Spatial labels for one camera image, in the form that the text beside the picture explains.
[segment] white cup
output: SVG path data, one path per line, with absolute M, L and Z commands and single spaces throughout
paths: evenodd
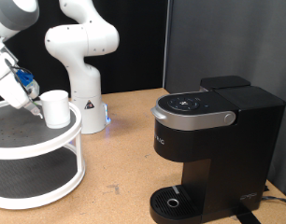
M 40 96 L 46 124 L 51 129 L 61 129 L 70 123 L 67 91 L 47 91 Z

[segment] table surface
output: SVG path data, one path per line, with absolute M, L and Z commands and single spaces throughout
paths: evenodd
M 102 132 L 82 135 L 86 174 L 61 200 L 28 210 L 0 209 L 3 223 L 154 224 L 150 196 L 180 184 L 182 163 L 160 157 L 153 149 L 154 117 L 150 109 L 164 89 L 103 95 L 112 119 Z M 264 193 L 286 198 L 271 183 Z M 286 224 L 286 203 L 264 201 L 253 214 L 263 224 Z M 239 224 L 234 217 L 213 224 Z

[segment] button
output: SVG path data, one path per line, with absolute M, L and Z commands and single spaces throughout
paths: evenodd
M 224 122 L 226 124 L 232 124 L 236 119 L 236 116 L 233 114 L 226 114 L 224 118 Z
M 193 109 L 196 109 L 199 107 L 199 104 L 198 103 L 193 103 Z
M 168 101 L 168 104 L 169 104 L 169 105 L 174 105 L 175 102 L 176 102 L 175 100 L 170 100 L 170 101 Z
M 192 103 L 188 102 L 188 101 L 179 101 L 179 104 L 182 105 L 182 106 L 190 106 L 190 105 L 192 105 Z

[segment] round platform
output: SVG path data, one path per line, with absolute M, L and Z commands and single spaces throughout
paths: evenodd
M 70 124 L 62 129 L 50 129 L 44 119 L 28 110 L 0 102 L 0 160 L 34 157 L 69 143 L 81 130 L 81 114 L 76 106 L 70 103 L 69 106 Z

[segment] cable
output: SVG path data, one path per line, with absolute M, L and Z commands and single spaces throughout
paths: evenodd
M 273 196 L 264 196 L 264 197 L 262 198 L 262 200 L 263 200 L 263 201 L 265 201 L 265 200 L 281 200 L 281 201 L 283 201 L 283 202 L 286 203 L 286 199 L 276 198 L 276 197 L 273 197 Z

